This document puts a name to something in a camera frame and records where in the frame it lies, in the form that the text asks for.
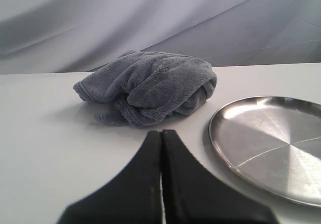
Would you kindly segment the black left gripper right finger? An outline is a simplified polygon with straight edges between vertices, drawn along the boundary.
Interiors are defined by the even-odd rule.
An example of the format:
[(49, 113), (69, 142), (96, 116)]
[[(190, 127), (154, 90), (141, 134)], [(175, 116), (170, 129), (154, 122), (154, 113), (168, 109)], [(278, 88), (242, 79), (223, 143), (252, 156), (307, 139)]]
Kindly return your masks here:
[(275, 223), (270, 208), (211, 174), (174, 130), (162, 132), (162, 186), (167, 223)]

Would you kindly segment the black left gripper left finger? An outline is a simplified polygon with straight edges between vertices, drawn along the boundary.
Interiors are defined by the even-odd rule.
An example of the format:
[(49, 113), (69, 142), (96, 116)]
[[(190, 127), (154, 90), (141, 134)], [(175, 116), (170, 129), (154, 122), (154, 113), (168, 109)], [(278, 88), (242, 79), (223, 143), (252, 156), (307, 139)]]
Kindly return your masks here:
[(68, 206), (58, 223), (160, 223), (161, 135), (150, 131), (107, 184)]

